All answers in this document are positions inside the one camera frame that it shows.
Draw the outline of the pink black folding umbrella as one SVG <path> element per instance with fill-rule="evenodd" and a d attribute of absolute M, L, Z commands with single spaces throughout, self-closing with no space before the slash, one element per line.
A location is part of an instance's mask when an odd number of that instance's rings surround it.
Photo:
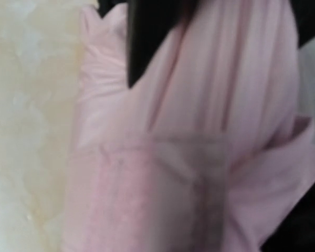
<path fill-rule="evenodd" d="M 132 88 L 130 7 L 81 10 L 62 251 L 315 251 L 289 1 L 201 1 Z"/>

